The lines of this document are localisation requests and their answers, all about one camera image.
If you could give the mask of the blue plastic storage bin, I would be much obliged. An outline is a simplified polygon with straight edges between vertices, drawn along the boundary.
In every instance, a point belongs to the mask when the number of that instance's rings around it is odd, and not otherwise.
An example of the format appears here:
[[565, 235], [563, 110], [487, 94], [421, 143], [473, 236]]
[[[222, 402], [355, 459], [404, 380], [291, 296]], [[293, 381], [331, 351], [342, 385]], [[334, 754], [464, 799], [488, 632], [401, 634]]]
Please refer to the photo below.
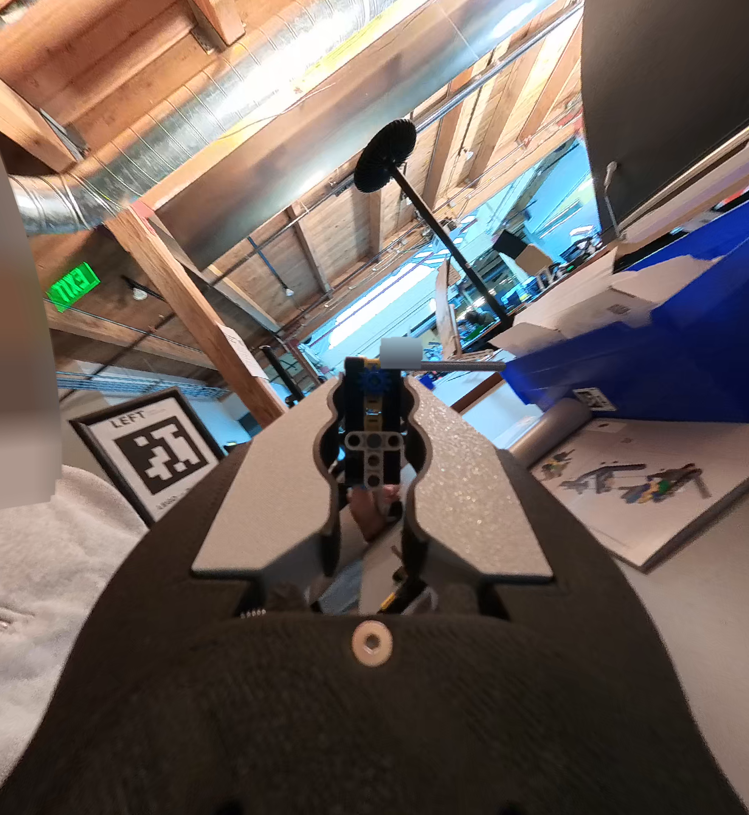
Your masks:
[[522, 402], [617, 418], [749, 423], [749, 200], [611, 276], [592, 331], [509, 362]]

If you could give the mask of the pile of white paper bags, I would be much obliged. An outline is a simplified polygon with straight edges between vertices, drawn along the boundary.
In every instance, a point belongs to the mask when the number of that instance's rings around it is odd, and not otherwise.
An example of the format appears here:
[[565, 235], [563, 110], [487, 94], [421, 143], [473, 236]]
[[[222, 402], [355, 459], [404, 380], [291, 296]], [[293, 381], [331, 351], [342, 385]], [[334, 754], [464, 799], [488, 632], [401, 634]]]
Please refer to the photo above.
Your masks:
[[685, 255], [614, 273], [607, 255], [545, 291], [489, 343], [519, 358], [615, 323], [642, 328], [655, 309], [718, 260]]

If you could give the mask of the person's grey fleece jacket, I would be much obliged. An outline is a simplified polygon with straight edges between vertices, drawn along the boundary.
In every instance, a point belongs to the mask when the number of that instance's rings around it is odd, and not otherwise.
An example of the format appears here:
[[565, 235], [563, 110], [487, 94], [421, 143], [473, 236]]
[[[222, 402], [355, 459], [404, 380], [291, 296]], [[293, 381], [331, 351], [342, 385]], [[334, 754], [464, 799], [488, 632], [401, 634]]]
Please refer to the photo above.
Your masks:
[[145, 532], [110, 483], [68, 465], [48, 502], [0, 509], [0, 786], [92, 607]]

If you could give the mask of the person's left hand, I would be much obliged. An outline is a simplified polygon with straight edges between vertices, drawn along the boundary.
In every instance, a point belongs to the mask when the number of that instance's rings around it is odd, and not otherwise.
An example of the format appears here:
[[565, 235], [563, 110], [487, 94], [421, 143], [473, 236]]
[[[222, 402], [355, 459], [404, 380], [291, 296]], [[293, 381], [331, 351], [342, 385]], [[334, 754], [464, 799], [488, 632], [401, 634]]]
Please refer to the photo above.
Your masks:
[[351, 487], [348, 491], [348, 503], [360, 533], [369, 544], [374, 543], [402, 519], [403, 505], [399, 485], [385, 485], [377, 489]]

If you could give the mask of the black board book stand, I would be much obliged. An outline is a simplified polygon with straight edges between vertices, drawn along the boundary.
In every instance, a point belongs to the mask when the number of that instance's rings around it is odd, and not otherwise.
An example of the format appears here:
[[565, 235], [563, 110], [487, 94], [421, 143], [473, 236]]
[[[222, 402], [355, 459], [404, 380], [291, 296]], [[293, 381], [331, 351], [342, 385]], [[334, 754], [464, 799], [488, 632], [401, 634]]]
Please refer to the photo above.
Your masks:
[[602, 236], [749, 126], [749, 1], [586, 1], [582, 97]]

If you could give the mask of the black floor lamp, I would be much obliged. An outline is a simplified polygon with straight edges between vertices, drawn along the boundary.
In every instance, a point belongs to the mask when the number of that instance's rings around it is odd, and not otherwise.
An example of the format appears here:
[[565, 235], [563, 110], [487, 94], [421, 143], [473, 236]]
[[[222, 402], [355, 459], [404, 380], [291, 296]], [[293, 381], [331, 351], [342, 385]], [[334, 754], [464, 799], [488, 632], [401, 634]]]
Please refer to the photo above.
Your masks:
[[364, 194], [372, 194], [384, 188], [393, 179], [414, 205], [420, 219], [432, 230], [451, 258], [470, 280], [485, 304], [493, 312], [504, 329], [512, 327], [512, 318], [488, 286], [465, 259], [435, 214], [412, 187], [400, 168], [413, 152], [417, 141], [417, 129], [413, 122], [398, 119], [390, 122], [370, 139], [362, 151], [353, 174], [354, 185]]

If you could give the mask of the colourful lego assembly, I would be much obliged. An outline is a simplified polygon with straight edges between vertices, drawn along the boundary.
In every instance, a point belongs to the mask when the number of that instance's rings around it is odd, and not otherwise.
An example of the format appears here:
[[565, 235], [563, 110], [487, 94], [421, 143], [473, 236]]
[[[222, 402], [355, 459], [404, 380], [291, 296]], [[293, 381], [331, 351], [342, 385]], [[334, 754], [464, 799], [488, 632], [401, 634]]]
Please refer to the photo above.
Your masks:
[[420, 481], [479, 472], [497, 448], [416, 377], [378, 360], [346, 358], [339, 409], [347, 486], [400, 483], [404, 463]]

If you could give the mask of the brown cardboard sign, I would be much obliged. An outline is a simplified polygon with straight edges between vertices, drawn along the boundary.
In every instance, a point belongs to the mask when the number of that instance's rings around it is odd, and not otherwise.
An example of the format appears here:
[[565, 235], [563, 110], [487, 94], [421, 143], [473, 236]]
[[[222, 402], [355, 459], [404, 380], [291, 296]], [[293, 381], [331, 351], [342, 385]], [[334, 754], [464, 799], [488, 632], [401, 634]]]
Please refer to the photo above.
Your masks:
[[458, 282], [459, 273], [452, 269], [451, 259], [447, 259], [445, 264], [438, 268], [434, 292], [436, 327], [444, 361], [454, 360], [462, 355], [457, 319], [449, 297], [451, 272], [453, 281]]

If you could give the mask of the green exit sign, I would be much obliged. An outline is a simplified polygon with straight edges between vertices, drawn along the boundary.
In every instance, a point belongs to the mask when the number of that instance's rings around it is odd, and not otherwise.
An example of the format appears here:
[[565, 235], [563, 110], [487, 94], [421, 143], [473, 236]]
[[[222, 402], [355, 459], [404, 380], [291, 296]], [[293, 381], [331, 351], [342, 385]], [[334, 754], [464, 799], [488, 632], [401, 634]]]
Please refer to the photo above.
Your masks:
[[50, 284], [45, 296], [57, 312], [62, 314], [100, 284], [101, 280], [95, 270], [83, 261]]

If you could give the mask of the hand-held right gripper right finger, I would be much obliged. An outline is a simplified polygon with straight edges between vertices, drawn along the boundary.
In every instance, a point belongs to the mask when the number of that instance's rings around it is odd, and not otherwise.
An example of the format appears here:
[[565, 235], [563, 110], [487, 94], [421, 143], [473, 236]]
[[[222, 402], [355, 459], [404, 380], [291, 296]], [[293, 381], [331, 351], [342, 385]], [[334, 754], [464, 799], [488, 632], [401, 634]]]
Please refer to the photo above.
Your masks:
[[403, 380], [407, 494], [402, 562], [436, 612], [503, 613], [505, 589], [550, 592], [555, 575], [497, 448], [417, 380]]

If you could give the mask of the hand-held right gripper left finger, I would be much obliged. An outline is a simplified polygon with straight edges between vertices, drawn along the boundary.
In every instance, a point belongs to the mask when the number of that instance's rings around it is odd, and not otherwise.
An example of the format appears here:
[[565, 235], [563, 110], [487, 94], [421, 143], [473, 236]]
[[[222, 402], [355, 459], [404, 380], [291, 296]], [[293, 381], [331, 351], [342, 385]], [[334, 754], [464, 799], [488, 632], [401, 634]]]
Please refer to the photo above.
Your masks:
[[338, 570], [339, 377], [269, 425], [249, 445], [191, 565], [202, 587], [243, 583], [262, 601], [295, 587], [316, 602]]

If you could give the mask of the silver ventilation duct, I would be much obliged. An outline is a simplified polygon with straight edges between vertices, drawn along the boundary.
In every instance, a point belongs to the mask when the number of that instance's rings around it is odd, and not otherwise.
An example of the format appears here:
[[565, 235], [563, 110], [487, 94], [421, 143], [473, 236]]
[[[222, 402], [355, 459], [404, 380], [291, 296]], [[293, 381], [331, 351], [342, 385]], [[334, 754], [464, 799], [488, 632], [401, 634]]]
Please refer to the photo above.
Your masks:
[[10, 177], [28, 236], [158, 194], [206, 261], [286, 209], [494, 45], [514, 2], [293, 2], [70, 171]]

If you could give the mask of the open lego instruction booklet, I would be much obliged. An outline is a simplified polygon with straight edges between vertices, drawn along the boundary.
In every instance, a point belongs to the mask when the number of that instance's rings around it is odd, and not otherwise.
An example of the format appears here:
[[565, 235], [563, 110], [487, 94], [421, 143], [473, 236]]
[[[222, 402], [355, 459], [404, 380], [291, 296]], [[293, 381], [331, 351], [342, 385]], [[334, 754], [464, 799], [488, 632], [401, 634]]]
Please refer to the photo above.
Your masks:
[[749, 423], [590, 417], [564, 399], [509, 452], [614, 556], [648, 571], [749, 490]]

